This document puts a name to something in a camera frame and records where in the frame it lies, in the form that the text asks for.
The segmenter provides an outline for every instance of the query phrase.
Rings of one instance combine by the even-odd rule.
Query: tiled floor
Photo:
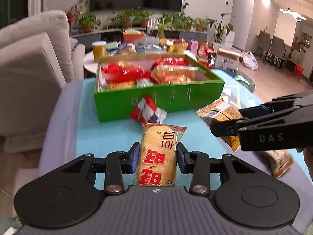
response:
[[[289,95],[312,89],[303,80],[297,82],[297,78],[291,78],[291,72],[280,70],[275,72],[275,67],[259,62],[257,71],[252,71],[243,65],[239,69],[246,73],[255,83],[254,94],[263,102],[270,101],[274,97]],[[0,220],[12,216],[12,196],[15,174],[18,169],[32,169],[38,167],[40,150],[23,153],[8,154],[1,147],[3,138],[0,137]]]

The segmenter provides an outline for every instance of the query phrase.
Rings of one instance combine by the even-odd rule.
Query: basket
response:
[[[166,48],[167,53],[177,53],[177,54],[183,54],[186,48],[188,47],[188,43],[182,43],[182,44],[173,44],[173,45],[167,45],[166,43],[168,41],[174,42],[175,39],[160,39],[159,43]]]

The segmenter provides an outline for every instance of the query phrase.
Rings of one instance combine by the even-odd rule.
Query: white sofa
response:
[[[84,78],[85,47],[72,44],[63,11],[0,29],[0,135],[7,152],[41,148],[62,87]]]

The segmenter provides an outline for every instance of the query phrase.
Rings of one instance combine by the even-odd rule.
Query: green box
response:
[[[100,64],[118,61],[157,60],[164,57],[185,58],[190,64],[199,67],[210,80],[194,81],[184,85],[158,85],[146,88],[118,89],[99,92],[98,80]],[[167,112],[199,109],[221,96],[224,81],[210,72],[202,64],[183,54],[129,54],[102,58],[97,70],[94,85],[94,100],[100,122],[126,119],[144,95]]]

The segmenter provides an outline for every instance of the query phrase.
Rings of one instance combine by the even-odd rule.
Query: ceiling light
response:
[[[300,13],[296,12],[296,11],[293,11],[291,12],[290,11],[290,8],[288,8],[288,10],[286,9],[279,9],[280,11],[282,11],[284,14],[290,14],[292,15],[296,21],[300,22],[302,19],[306,20],[306,18],[302,17]]]

